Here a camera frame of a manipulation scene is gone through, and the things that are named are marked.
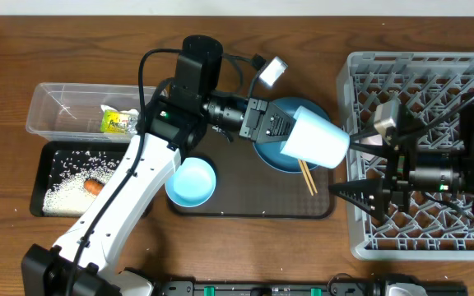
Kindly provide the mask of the light blue bowl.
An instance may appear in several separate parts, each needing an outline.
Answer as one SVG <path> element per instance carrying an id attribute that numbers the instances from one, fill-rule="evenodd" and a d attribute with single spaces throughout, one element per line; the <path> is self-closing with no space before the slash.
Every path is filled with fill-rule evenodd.
<path id="1" fill-rule="evenodd" d="M 165 183 L 168 198 L 178 206 L 197 207 L 216 189 L 216 172 L 204 159 L 188 157 Z"/>

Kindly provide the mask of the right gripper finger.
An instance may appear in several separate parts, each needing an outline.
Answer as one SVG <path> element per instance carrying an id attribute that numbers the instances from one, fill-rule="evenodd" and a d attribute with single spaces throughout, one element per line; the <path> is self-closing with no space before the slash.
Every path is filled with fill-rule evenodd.
<path id="1" fill-rule="evenodd" d="M 364 159 L 372 159 L 376 156 L 387 157 L 383 147 L 383 138 L 376 131 L 351 135 L 349 149 L 360 152 Z"/>
<path id="2" fill-rule="evenodd" d="M 335 183 L 328 190 L 369 214 L 379 222 L 385 221 L 389 204 L 389 183 L 383 178 L 361 179 Z"/>

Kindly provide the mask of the light blue cup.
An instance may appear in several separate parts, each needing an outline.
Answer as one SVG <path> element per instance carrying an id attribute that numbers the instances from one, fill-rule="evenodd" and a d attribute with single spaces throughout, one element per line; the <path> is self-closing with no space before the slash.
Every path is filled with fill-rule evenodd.
<path id="1" fill-rule="evenodd" d="M 327 169 L 335 169 L 346 157 L 350 137 L 341 128 L 300 106 L 295 125 L 280 153 Z"/>

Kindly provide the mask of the orange carrot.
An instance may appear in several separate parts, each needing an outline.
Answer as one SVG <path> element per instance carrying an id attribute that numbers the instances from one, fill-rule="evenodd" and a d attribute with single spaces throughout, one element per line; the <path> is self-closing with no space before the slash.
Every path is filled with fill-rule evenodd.
<path id="1" fill-rule="evenodd" d="M 84 189 L 94 196 L 98 196 L 101 190 L 104 187 L 104 184 L 95 180 L 95 179 L 87 179 L 83 183 Z"/>

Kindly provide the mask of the white rice pile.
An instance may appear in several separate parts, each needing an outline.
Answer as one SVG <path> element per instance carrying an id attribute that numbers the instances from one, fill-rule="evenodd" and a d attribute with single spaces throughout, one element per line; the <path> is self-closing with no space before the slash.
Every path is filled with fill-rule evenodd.
<path id="1" fill-rule="evenodd" d="M 43 215 L 82 215 L 96 198 L 96 194 L 85 189 L 85 182 L 92 180 L 105 185 L 123 155 L 115 151 L 57 150 L 49 170 Z"/>

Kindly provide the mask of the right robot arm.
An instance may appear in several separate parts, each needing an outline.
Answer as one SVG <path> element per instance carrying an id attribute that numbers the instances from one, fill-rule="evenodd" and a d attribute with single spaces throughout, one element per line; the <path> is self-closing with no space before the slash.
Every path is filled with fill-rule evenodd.
<path id="1" fill-rule="evenodd" d="M 384 158 L 383 177 L 336 183 L 328 190 L 379 221 L 392 204 L 408 211 L 411 192 L 474 198 L 474 93 L 449 115 L 458 116 L 463 150 L 421 150 L 417 142 L 431 127 L 398 101 L 381 104 L 372 127 L 351 136 L 350 148 Z"/>

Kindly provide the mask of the foil snack wrapper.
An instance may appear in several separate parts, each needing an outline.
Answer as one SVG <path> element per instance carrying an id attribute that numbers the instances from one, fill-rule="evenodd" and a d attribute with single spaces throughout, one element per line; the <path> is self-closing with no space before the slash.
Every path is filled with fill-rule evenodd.
<path id="1" fill-rule="evenodd" d="M 104 111 L 104 116 L 100 124 L 100 131 L 103 133 L 116 134 L 136 134 L 138 122 L 138 112 L 130 111 Z"/>

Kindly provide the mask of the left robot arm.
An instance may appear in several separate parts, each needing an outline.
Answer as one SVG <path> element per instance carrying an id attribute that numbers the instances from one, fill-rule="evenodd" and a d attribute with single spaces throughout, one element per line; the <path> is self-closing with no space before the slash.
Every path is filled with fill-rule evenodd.
<path id="1" fill-rule="evenodd" d="M 137 134 L 95 201 L 51 248 L 33 245 L 21 262 L 28 295 L 152 295 L 140 272 L 117 271 L 134 226 L 209 126 L 252 142 L 285 141 L 294 119 L 263 99 L 217 89 L 225 52 L 205 35 L 186 37 L 175 73 L 141 96 Z"/>

